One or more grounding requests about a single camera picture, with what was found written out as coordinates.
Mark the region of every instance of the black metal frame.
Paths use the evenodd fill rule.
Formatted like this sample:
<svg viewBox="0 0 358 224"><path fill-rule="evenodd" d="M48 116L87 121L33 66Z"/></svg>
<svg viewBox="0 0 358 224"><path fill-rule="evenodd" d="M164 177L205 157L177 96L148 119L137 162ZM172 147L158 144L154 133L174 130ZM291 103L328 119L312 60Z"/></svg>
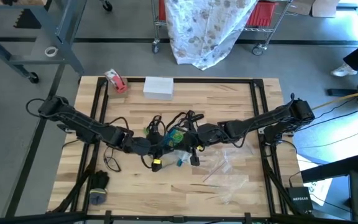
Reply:
<svg viewBox="0 0 358 224"><path fill-rule="evenodd" d="M58 72L53 81L50 93L48 97L53 96L56 93L58 83L61 79L63 73L64 65L61 65L58 69ZM128 82L144 82L144 78L128 78ZM262 79L227 79L227 78L175 78L175 83L244 83L250 85L250 93L252 98L252 104L254 108L254 114L259 114L258 101L255 88L258 87L260 90L260 98L262 103L263 112L268 111L267 107L267 99L265 95L265 88ZM99 96L101 93L101 89L103 84L106 83L105 78L98 78L98 82L95 89L95 95L93 100L93 105L91 109L91 117L96 116L96 109L98 107ZM106 115L106 108L108 102L108 88L106 86L103 95L103 102L101 108L101 114L99 117L99 121L103 122L104 117ZM76 195L70 212L66 213L46 213L43 215L31 215L25 217L15 217L14 214L16 212L17 206L20 202L20 197L23 193L23 189L25 183L28 178L28 174L31 169L32 162L34 161L35 154L37 152L37 148L39 142L42 137L42 133L45 128L46 119L40 118L40 121L37 125L37 128L34 132L32 142L29 148L28 155L25 160L25 164L21 171L19 181L16 184L13 196L11 198L9 207L7 209L7 213L5 218L0 218L0 223L70 223L77 221L85 221L85 220L104 220L105 223L110 224L114 220L143 220L143 221L169 221L173 223L184 223L184 222L242 222L251 224L252 222L273 222L273 223L354 223L349 221L341 221L341 220L328 220L322 218L314 218L309 216L301 215L296 211L294 204L292 203L287 191L284 189L282 185L282 180L280 176L280 168L278 165L276 147L270 146L270 150L272 153L272 163L273 169L270 167L269 162L267 160L266 151L262 144L263 134L258 134L259 139L259 147L262 158L262 168L264 171L265 177L265 186L267 193L267 200L269 206L270 217L266 218L252 218L250 213L244 212L243 217L185 217L185 216L120 216L120 215L112 215L111 211L106 211L105 215L87 215L88 212L88 202L89 202L89 194L85 194L84 204L82 210L80 212L76 212L79 193ZM89 145L84 144L83 153L81 155L80 165L78 168L78 176L77 180L80 178L80 175L84 172L86 160L88 156ZM99 143L94 145L92 160L97 159L99 151ZM96 163L92 167L92 171L94 172L96 168ZM282 214L275 212L275 204L273 199L272 185L270 183L272 181L278 192L279 192L279 202ZM87 184L87 192L89 192L89 179ZM288 215L287 206L295 215Z"/></svg>

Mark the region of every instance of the white box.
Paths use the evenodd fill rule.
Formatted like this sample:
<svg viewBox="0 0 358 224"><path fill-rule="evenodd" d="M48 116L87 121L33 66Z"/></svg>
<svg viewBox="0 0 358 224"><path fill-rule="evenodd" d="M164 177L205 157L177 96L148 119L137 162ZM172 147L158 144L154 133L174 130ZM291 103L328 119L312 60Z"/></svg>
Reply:
<svg viewBox="0 0 358 224"><path fill-rule="evenodd" d="M147 99L172 100L173 78L146 77L143 94Z"/></svg>

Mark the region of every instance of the concrete floor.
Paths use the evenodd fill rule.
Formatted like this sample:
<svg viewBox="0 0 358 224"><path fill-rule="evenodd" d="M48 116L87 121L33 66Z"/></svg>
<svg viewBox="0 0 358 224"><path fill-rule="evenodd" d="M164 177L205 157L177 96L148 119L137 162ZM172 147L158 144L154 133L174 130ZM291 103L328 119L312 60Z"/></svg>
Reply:
<svg viewBox="0 0 358 224"><path fill-rule="evenodd" d="M106 14L98 1L88 1L77 37L153 37L148 1L114 1L113 4L114 14ZM0 37L36 36L37 30L12 28L16 13L19 12L0 12ZM133 19L131 14L144 19ZM259 36L243 34L241 38ZM358 40L358 15L354 12L338 12L337 18L330 19L286 16L274 39ZM29 54L33 44L5 42L3 45L12 53ZM252 47L236 45L226 59L203 72L191 65L176 65L168 44L162 44L160 53L155 55L151 53L150 44L74 44L73 49L86 75L102 75L106 70L114 68L128 76L279 78L285 100L294 92L296 97L308 100L311 106L332 99L324 92L327 88L355 88L358 84L358 75L344 78L329 75L329 71L342 64L342 58L356 47L270 45L268 51L260 57L250 53ZM30 84L0 61L0 216L3 215L37 122L25 112L25 103L32 98L46 97L57 66L34 65L27 68L39 74L40 83ZM70 66L66 66L58 94L73 102L78 88L77 80L77 74ZM320 120L356 109L355 103L349 103ZM340 123L346 127L338 129ZM295 136L295 144L298 152L312 161L331 162L358 154L358 136L327 147L306 147L333 142L356 132L358 114L299 132ZM48 123L17 215L45 212L64 138L65 135L55 124ZM341 206L348 193L347 177L334 179L327 201ZM349 218L347 212L327 204L324 207L317 206L316 209L340 218Z"/></svg>

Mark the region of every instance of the white sneaker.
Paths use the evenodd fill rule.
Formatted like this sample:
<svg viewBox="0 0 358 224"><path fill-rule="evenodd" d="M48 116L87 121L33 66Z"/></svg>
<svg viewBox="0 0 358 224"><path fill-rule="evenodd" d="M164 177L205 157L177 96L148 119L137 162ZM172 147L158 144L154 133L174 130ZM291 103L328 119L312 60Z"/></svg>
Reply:
<svg viewBox="0 0 358 224"><path fill-rule="evenodd" d="M336 77L344 77L346 75L355 75L357 74L356 70L353 70L353 68L351 68L350 66L348 66L348 64L344 63L342 66L340 66L339 68L333 70L331 72L332 75L336 76Z"/></svg>

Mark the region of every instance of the tape roll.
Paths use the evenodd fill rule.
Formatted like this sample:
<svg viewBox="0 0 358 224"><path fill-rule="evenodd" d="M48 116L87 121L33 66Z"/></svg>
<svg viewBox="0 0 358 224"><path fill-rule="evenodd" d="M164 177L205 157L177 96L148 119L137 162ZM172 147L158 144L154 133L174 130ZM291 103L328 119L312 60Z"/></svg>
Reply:
<svg viewBox="0 0 358 224"><path fill-rule="evenodd" d="M48 57L54 57L56 56L58 51L59 50L56 47L48 47L47 49L45 49L45 55Z"/></svg>

